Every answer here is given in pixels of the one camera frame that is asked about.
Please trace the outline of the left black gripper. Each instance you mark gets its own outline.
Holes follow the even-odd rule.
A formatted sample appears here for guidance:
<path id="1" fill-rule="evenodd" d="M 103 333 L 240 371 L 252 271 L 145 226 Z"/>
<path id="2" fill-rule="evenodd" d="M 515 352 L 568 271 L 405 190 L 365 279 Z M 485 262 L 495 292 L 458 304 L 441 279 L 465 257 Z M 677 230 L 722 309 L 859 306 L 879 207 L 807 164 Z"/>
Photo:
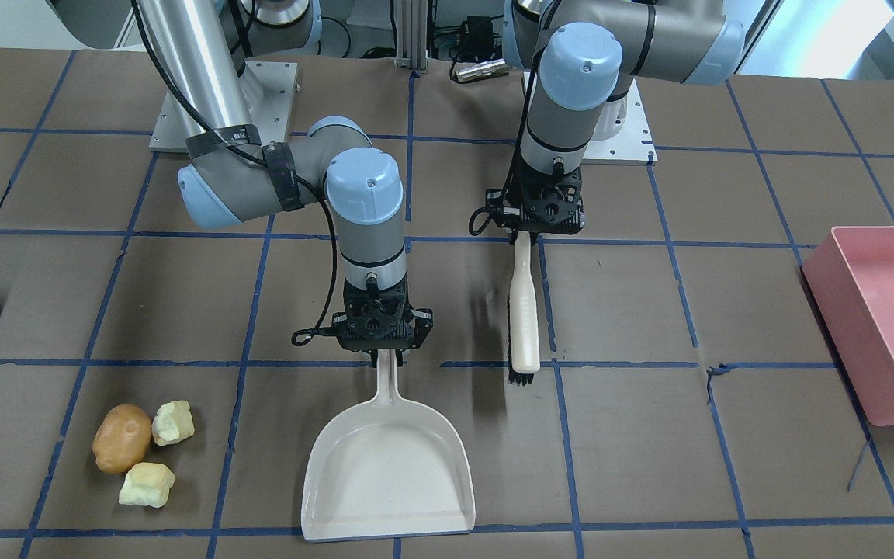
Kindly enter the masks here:
<path id="1" fill-rule="evenodd" d="M 532 167 L 521 167 L 506 192 L 487 189 L 490 219 L 499 227 L 531 232 L 534 245 L 546 240 L 543 233 L 578 234 L 585 226 L 581 170 L 547 175 Z M 517 243 L 519 236 L 521 232 L 511 232 L 508 244 Z"/>

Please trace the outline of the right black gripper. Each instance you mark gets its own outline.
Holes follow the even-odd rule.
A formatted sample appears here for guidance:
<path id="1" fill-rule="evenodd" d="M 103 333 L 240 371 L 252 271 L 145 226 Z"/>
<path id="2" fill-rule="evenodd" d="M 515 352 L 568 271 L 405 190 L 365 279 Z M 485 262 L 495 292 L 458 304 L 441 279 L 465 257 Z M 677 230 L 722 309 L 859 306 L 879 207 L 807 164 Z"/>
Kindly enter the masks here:
<path id="1" fill-rule="evenodd" d="M 395 350 L 397 367 L 404 365 L 409 349 L 419 348 L 433 327 L 429 308 L 412 307 L 408 279 L 380 291 L 361 290 L 343 283 L 344 314 L 334 316 L 334 335 L 345 350 L 369 352 L 377 368 L 381 349 Z"/>

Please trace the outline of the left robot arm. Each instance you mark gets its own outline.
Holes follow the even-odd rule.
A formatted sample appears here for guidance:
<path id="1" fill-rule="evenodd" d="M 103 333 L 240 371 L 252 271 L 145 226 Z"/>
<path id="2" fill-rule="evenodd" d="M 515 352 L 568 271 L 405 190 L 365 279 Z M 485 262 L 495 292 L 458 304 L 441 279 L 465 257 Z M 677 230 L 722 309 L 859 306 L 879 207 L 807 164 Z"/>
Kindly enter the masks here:
<path id="1" fill-rule="evenodd" d="M 503 15 L 504 60 L 530 75 L 506 182 L 481 213 L 512 241 L 583 229 L 587 144 L 637 75 L 718 85 L 746 39 L 721 1 L 508 1 Z"/>

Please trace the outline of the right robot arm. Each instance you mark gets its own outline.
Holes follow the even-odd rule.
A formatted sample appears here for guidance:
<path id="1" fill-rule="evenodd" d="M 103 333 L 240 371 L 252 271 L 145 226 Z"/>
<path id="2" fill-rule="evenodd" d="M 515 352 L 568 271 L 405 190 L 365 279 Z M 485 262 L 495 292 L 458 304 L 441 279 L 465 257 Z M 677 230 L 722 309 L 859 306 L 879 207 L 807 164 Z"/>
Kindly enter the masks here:
<path id="1" fill-rule="evenodd" d="M 344 270 L 344 309 L 291 341 L 331 337 L 377 368 L 401 366 L 431 332 L 433 314 L 409 301 L 405 190 L 393 156 L 343 116 L 318 120 L 294 141 L 262 134 L 215 2 L 132 1 L 130 9 L 183 117 L 189 163 L 178 187 L 192 220 L 216 229 L 320 204 L 332 264 Z"/>

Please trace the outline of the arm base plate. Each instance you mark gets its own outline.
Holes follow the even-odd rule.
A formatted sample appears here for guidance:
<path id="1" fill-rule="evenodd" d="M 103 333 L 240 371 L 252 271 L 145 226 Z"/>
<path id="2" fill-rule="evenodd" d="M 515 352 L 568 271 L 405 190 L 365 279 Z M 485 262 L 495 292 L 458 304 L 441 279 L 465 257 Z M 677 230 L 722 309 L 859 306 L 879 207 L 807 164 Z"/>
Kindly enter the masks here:
<path id="1" fill-rule="evenodd" d="M 298 77 L 295 61 L 248 61 L 239 85 L 248 103 L 251 122 L 260 138 L 287 141 L 289 118 Z M 155 123 L 149 148 L 156 152 L 187 152 L 187 138 L 199 134 L 201 127 L 189 119 L 173 95 L 167 93 Z"/>
<path id="2" fill-rule="evenodd" d="M 535 76 L 518 163 L 549 174 L 585 164 L 646 164 L 656 160 L 635 85 L 617 98 L 618 75 L 593 64 L 541 67 Z"/>

